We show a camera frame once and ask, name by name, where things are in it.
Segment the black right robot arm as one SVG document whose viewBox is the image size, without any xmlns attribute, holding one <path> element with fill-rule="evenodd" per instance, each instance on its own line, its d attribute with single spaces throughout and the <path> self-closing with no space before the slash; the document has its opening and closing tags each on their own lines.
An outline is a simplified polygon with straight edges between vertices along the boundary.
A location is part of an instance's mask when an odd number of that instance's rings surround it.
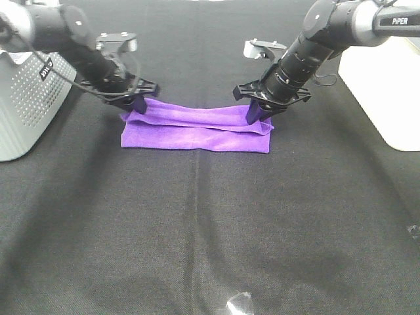
<svg viewBox="0 0 420 315">
<path fill-rule="evenodd" d="M 276 41 L 245 42 L 247 58 L 267 58 L 261 78 L 237 85 L 236 100 L 250 99 L 248 124 L 280 114 L 311 94 L 305 83 L 326 61 L 352 46 L 376 47 L 389 37 L 419 37 L 419 5 L 394 1 L 316 1 L 308 10 L 301 33 L 286 47 Z"/>
</svg>

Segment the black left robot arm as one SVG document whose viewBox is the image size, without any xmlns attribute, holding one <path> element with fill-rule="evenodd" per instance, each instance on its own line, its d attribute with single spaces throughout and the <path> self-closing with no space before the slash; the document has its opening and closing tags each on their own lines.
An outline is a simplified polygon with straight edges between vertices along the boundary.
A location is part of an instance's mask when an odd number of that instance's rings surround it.
<svg viewBox="0 0 420 315">
<path fill-rule="evenodd" d="M 145 95 L 159 93 L 157 83 L 130 72 L 122 55 L 138 48 L 134 33 L 95 35 L 86 14 L 73 5 L 23 5 L 1 2 L 1 47 L 7 52 L 32 52 L 44 65 L 42 54 L 58 53 L 83 80 L 78 89 L 104 103 L 144 114 Z"/>
</svg>

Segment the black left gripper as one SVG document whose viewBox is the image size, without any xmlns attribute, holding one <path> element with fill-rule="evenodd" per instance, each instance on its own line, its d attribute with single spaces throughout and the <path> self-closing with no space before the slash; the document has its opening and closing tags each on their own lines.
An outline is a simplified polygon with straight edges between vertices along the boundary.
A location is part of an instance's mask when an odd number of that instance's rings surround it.
<svg viewBox="0 0 420 315">
<path fill-rule="evenodd" d="M 140 79 L 133 91 L 126 92 L 122 96 L 106 97 L 104 103 L 120 108 L 126 112 L 133 110 L 140 114 L 147 111 L 146 95 L 157 96 L 159 94 L 159 85 L 153 81 Z"/>
</svg>

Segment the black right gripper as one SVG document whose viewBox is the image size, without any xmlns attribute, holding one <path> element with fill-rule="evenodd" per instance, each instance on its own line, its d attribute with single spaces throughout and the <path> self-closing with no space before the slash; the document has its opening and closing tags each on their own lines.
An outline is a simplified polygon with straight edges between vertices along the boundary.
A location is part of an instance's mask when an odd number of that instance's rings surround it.
<svg viewBox="0 0 420 315">
<path fill-rule="evenodd" d="M 248 125 L 252 125 L 258 120 L 265 121 L 285 112 L 290 105 L 308 102 L 312 97 L 308 89 L 305 88 L 300 88 L 286 96 L 274 96 L 258 81 L 236 85 L 232 92 L 235 100 L 247 99 L 249 101 L 249 108 L 245 116 Z"/>
</svg>

